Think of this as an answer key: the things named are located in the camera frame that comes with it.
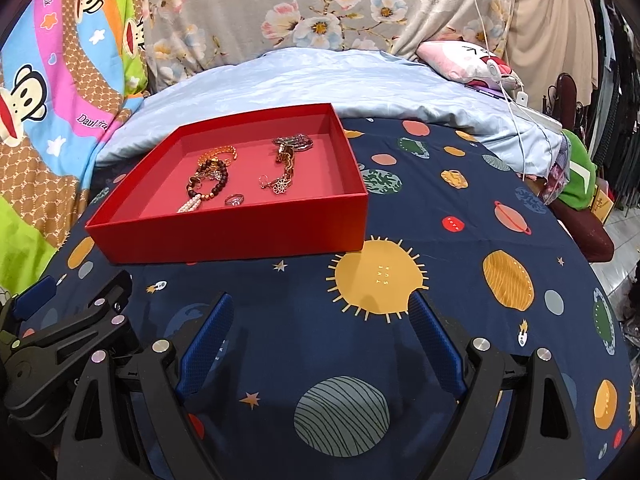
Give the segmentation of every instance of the floral pillow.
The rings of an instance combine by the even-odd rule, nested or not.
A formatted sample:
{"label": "floral pillow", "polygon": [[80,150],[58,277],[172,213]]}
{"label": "floral pillow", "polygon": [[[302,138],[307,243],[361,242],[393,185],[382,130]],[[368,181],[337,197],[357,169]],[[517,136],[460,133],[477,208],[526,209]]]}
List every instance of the floral pillow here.
{"label": "floral pillow", "polygon": [[[478,4],[490,44],[498,47],[513,0]],[[157,90],[274,48],[358,48],[412,58],[433,36],[459,33],[484,43],[473,0],[143,0],[143,13]]]}

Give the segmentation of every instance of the red tray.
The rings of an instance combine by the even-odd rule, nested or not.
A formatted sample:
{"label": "red tray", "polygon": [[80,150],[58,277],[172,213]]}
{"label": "red tray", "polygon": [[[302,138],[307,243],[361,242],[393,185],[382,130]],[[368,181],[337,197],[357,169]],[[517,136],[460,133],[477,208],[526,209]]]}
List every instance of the red tray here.
{"label": "red tray", "polygon": [[[293,183],[276,195],[259,178],[282,175],[271,139],[303,133],[314,146],[296,153]],[[199,156],[231,144],[238,159],[213,200],[176,213]],[[208,191],[215,182],[205,181]],[[244,202],[225,206],[240,193]],[[86,230],[114,264],[240,260],[359,251],[367,191],[330,104],[272,108],[181,126],[110,193]]]}

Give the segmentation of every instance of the white pearl strand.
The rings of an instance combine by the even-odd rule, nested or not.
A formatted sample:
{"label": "white pearl strand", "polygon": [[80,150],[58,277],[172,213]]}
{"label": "white pearl strand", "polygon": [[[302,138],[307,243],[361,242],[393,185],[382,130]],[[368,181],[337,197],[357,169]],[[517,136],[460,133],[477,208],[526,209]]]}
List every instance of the white pearl strand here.
{"label": "white pearl strand", "polygon": [[185,204],[180,209],[178,209],[178,213],[188,213],[190,211],[195,211],[201,202],[202,200],[200,199],[200,194],[198,193],[193,198],[187,200],[187,202],[185,202]]}

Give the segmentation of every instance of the green cloth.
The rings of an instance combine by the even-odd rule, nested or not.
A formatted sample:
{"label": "green cloth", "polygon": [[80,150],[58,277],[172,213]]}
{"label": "green cloth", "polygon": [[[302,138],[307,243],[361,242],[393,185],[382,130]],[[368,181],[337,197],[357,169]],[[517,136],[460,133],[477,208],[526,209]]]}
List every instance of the green cloth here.
{"label": "green cloth", "polygon": [[596,165],[591,162],[587,148],[578,136],[569,130],[562,132],[571,143],[571,166],[569,183],[558,198],[569,207],[580,211],[589,207],[595,193]]}
{"label": "green cloth", "polygon": [[0,196],[0,287],[20,294],[40,279],[56,250]]}

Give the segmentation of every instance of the yellow sun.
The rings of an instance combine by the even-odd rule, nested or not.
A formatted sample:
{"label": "yellow sun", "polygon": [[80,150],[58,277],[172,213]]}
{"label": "yellow sun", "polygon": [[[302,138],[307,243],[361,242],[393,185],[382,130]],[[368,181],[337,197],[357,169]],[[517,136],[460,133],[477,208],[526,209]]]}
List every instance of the yellow sun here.
{"label": "yellow sun", "polygon": [[636,426],[636,385],[631,383],[631,400],[629,401],[629,423],[631,428]]}
{"label": "yellow sun", "polygon": [[416,288],[429,288],[423,285],[424,280],[428,280],[423,276],[427,271],[420,270],[424,265],[415,263],[420,254],[411,256],[413,248],[405,251],[401,243],[402,240],[396,244],[380,237],[375,240],[372,236],[360,252],[336,254],[338,259],[332,260],[335,265],[329,266],[335,274],[326,280],[335,281],[335,286],[328,289],[328,292],[338,291],[334,303],[347,302],[343,312],[354,306],[356,316],[361,310],[365,311],[365,321],[369,314],[379,314],[391,323],[389,314],[402,319],[401,312],[407,312],[409,295]]}

